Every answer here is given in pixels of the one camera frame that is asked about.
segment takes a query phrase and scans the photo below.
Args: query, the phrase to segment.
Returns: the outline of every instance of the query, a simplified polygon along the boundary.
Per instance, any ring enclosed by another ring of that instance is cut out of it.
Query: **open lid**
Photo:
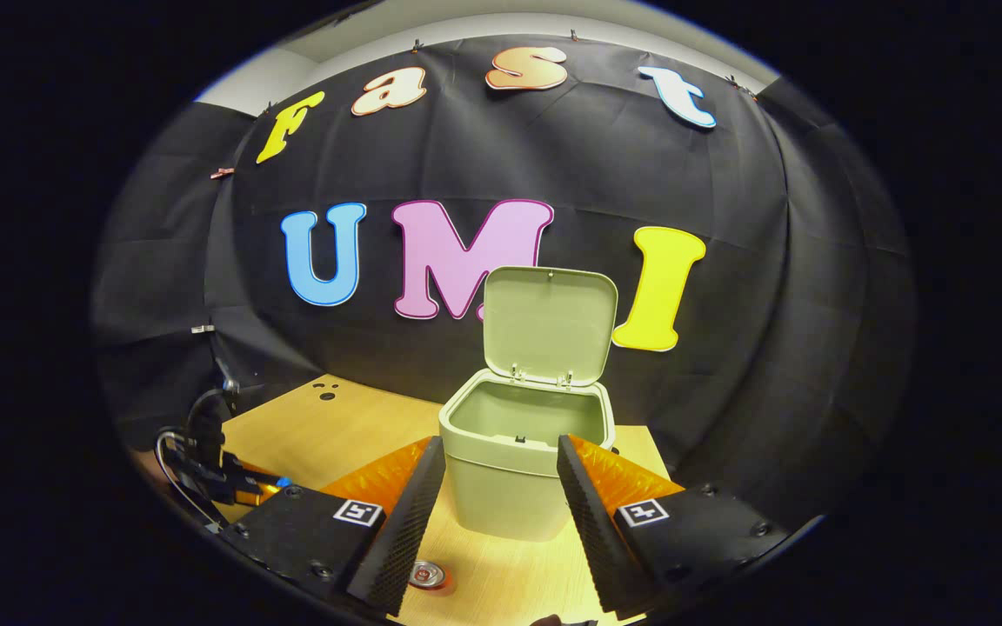
[[[498,266],[485,278],[485,364],[498,376],[585,387],[601,377],[616,320],[603,273]]]

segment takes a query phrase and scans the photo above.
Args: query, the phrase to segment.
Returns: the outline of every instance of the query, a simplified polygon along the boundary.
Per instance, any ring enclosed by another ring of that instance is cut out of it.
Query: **letter m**
[[[461,320],[478,285],[497,266],[536,265],[540,234],[553,217],[554,210],[541,201],[501,201],[467,247],[440,202],[402,203],[393,209],[393,221],[405,233],[405,291],[394,308],[415,320],[437,316],[439,303],[429,290],[431,273],[446,309]]]

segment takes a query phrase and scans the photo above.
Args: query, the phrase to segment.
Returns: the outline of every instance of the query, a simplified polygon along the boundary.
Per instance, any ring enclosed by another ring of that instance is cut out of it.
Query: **blue letter u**
[[[350,299],[359,285],[359,221],[366,217],[365,203],[338,203],[327,210],[335,226],[335,277],[320,280],[312,268],[312,228],[319,217],[311,210],[282,219],[286,234],[289,281],[296,295],[319,306],[335,306]]]

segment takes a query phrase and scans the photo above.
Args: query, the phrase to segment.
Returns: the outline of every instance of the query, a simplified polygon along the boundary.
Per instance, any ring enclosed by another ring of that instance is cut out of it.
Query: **wooden table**
[[[334,393],[331,400],[321,395]],[[441,405],[321,377],[222,427],[225,448],[239,460],[319,489],[402,445],[439,435]],[[648,429],[618,425],[621,456],[667,478]],[[234,522],[247,507],[219,506]],[[449,596],[409,587],[394,622],[409,626],[528,626],[558,614],[564,623],[619,622],[597,602],[582,544],[568,520],[551,542],[502,539],[458,526],[450,475],[443,480],[418,558],[440,564],[456,580]]]

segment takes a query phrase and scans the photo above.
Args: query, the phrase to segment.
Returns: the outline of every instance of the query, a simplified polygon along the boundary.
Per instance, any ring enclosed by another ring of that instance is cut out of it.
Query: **green trash bin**
[[[438,414],[458,523],[548,542],[570,511],[556,472],[560,435],[613,445],[597,384],[616,318],[601,273],[499,266],[485,278],[485,364]]]

